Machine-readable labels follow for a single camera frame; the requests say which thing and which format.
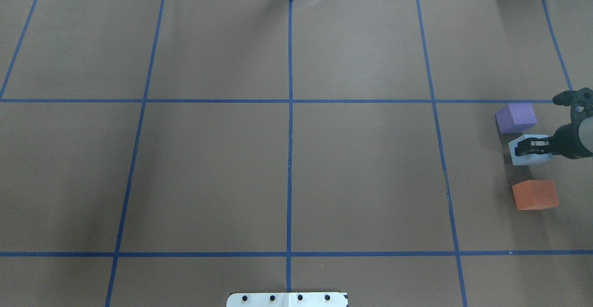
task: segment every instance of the foam block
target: foam block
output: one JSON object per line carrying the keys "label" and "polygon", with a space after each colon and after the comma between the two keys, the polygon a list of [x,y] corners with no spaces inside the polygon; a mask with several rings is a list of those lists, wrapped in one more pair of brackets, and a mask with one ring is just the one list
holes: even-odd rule
{"label": "foam block", "polygon": [[537,124],[530,103],[508,104],[496,113],[500,133],[520,133]]}
{"label": "foam block", "polygon": [[529,180],[513,185],[517,210],[544,210],[560,205],[554,181]]}
{"label": "foam block", "polygon": [[554,158],[551,153],[547,154],[527,154],[521,155],[520,157],[515,155],[515,149],[517,148],[517,144],[521,142],[521,140],[525,140],[527,138],[548,138],[545,134],[524,134],[519,138],[513,140],[509,143],[509,150],[511,151],[511,160],[513,161],[513,165],[515,166],[527,166],[527,165],[539,165],[540,163],[544,163],[546,161],[550,161]]}

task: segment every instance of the blue tape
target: blue tape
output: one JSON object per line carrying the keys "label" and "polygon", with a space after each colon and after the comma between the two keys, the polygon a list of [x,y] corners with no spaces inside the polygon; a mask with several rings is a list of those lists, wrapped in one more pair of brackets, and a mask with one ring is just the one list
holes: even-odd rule
{"label": "blue tape", "polygon": [[[290,104],[290,100],[244,100],[244,99],[2,99],[6,103],[143,103],[148,104]],[[293,104],[551,104],[552,100],[429,100],[429,99],[320,99],[292,100]]]}
{"label": "blue tape", "polygon": [[136,157],[138,156],[138,143],[140,142],[140,133],[142,132],[142,123],[144,122],[144,112],[146,111],[146,99],[148,98],[148,90],[150,89],[150,80],[152,75],[152,65],[154,64],[154,56],[157,52],[158,35],[161,28],[161,20],[163,18],[163,8],[165,6],[165,0],[161,0],[161,6],[158,11],[157,28],[154,33],[154,41],[152,43],[152,52],[150,57],[150,64],[148,65],[148,73],[146,75],[146,85],[144,88],[144,98],[142,102],[142,108],[140,109],[140,117],[138,119],[138,128],[136,129],[136,138],[134,140],[134,149],[132,151],[132,161],[130,163],[130,170],[127,176],[126,193],[123,199],[123,207],[121,208],[121,217],[119,221],[119,228],[117,230],[117,241],[115,246],[115,252],[113,256],[112,271],[109,276],[109,286],[107,287],[107,296],[105,298],[105,307],[109,307],[111,303],[111,297],[113,292],[113,284],[115,282],[115,275],[117,271],[117,259],[119,257],[119,251],[121,248],[121,236],[123,235],[123,227],[126,222],[127,204],[130,199],[130,191],[132,189],[132,176],[134,174],[134,168],[136,166]]}
{"label": "blue tape", "polygon": [[459,255],[459,242],[457,239],[457,227],[455,225],[455,214],[453,212],[453,200],[451,200],[451,187],[449,186],[449,176],[447,174],[447,162],[445,161],[445,151],[443,150],[441,138],[441,126],[439,124],[438,111],[436,110],[435,90],[432,82],[432,73],[430,71],[430,60],[428,59],[428,47],[426,46],[426,35],[424,33],[424,22],[422,20],[422,8],[420,0],[416,0],[418,9],[418,20],[420,24],[420,33],[422,37],[422,48],[424,50],[424,63],[426,64],[426,75],[428,77],[428,87],[430,89],[430,98],[432,99],[432,114],[435,119],[436,138],[439,144],[439,153],[441,155],[441,167],[445,175],[445,185],[447,186],[447,199],[449,201],[449,221],[451,222],[451,233],[453,235],[453,247],[455,248],[455,260],[457,263],[457,274],[459,277],[459,287],[461,290],[461,301],[464,307],[467,307],[466,284],[463,277],[463,267]]}
{"label": "blue tape", "polygon": [[17,56],[19,55],[19,50],[21,50],[21,44],[23,44],[23,39],[25,38],[25,34],[27,33],[27,28],[29,27],[29,23],[31,22],[33,12],[35,12],[35,6],[37,5],[37,1],[38,0],[33,0],[32,2],[31,9],[29,10],[29,14],[27,15],[27,20],[25,21],[25,25],[23,26],[23,31],[21,31],[21,36],[19,37],[19,41],[17,42],[17,47],[14,49],[13,58],[10,60],[10,64],[8,65],[6,77],[4,77],[4,82],[2,83],[2,88],[0,89],[0,100],[4,96],[4,91],[6,90],[8,80],[10,79],[10,74],[13,72],[14,63],[17,61]]}
{"label": "blue tape", "polygon": [[546,14],[546,21],[548,23],[548,29],[550,29],[550,36],[552,37],[552,43],[554,43],[554,48],[556,50],[556,54],[558,55],[558,60],[560,61],[560,65],[562,66],[562,72],[564,73],[564,79],[566,79],[566,85],[568,86],[569,90],[572,90],[572,83],[570,83],[570,78],[568,77],[568,71],[566,71],[566,65],[564,64],[564,59],[562,58],[562,53],[560,52],[560,48],[558,47],[558,42],[554,35],[554,29],[552,28],[552,22],[550,20],[550,14],[548,13],[548,6],[546,4],[546,0],[542,0],[542,6],[544,7],[544,13]]}
{"label": "blue tape", "polygon": [[[288,1],[288,167],[286,185],[286,253],[292,251],[292,125],[293,125],[293,94],[292,94],[292,0]],[[290,256],[286,256],[286,291],[292,285]]]}
{"label": "blue tape", "polygon": [[[2,251],[0,257],[113,257],[114,252]],[[593,255],[593,250],[119,252],[118,258],[438,257]]]}

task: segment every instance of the metal bracket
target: metal bracket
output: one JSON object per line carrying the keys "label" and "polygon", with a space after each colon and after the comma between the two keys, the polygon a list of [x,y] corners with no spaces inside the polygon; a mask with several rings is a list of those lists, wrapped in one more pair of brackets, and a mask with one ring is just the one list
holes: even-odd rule
{"label": "metal bracket", "polygon": [[343,292],[231,294],[227,307],[348,307]]}

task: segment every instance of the black device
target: black device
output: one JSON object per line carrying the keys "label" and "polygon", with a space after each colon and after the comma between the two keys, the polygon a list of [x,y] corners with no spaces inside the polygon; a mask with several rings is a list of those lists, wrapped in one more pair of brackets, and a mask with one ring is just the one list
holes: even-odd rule
{"label": "black device", "polygon": [[593,90],[566,90],[554,96],[552,102],[570,107],[570,123],[559,127],[554,136],[521,140],[515,155],[551,153],[569,159],[593,157]]}

